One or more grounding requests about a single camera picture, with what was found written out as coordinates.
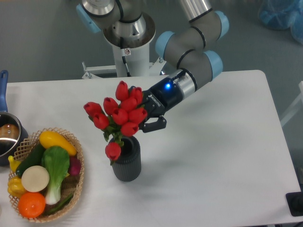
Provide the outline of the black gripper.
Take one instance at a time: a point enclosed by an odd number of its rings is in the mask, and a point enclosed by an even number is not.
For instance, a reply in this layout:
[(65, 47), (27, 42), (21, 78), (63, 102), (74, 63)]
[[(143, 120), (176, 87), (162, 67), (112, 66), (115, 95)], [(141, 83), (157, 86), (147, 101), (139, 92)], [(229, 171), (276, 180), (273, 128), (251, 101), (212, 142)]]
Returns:
[[(131, 86), (129, 93), (140, 92), (141, 87)], [(157, 121), (140, 124), (140, 130), (143, 132), (152, 132), (166, 128), (167, 121), (162, 116), (168, 110), (176, 106), (183, 100), (183, 93), (172, 79), (163, 79), (153, 85), (148, 90), (143, 91), (143, 101), (148, 118), (159, 117)]]

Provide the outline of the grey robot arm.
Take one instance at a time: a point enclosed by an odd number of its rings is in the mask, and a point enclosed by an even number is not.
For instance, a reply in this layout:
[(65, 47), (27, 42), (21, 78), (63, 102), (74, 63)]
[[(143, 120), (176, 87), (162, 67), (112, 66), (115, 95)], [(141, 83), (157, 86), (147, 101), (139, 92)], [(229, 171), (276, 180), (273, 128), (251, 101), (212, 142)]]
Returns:
[[(180, 5), (190, 27), (181, 34), (164, 32), (156, 41), (160, 59), (176, 71), (144, 92), (141, 104), (147, 118), (156, 118), (156, 122), (143, 120), (139, 124), (143, 132), (165, 128), (164, 114), (223, 70), (221, 58), (208, 46), (227, 33), (227, 17), (214, 11), (207, 0), (182, 0)], [(155, 23), (143, 12), (141, 0), (82, 0), (76, 10), (91, 32), (103, 32), (111, 44), (118, 77), (150, 74), (149, 45)]]

